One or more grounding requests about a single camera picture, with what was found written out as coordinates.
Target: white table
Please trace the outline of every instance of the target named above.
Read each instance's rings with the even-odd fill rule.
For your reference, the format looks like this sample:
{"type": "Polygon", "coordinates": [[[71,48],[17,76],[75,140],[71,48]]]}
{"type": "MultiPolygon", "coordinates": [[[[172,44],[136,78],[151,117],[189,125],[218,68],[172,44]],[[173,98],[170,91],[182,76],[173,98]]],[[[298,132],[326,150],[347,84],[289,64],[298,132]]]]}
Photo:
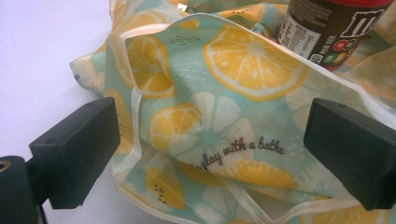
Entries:
{"type": "MultiPolygon", "coordinates": [[[[108,5],[108,0],[0,1],[0,157],[28,161],[31,142],[99,98],[77,84],[69,63],[106,40],[108,5]]],[[[44,209],[49,224],[169,223],[118,194],[108,166],[83,206],[52,210],[45,202],[44,209]]]]}

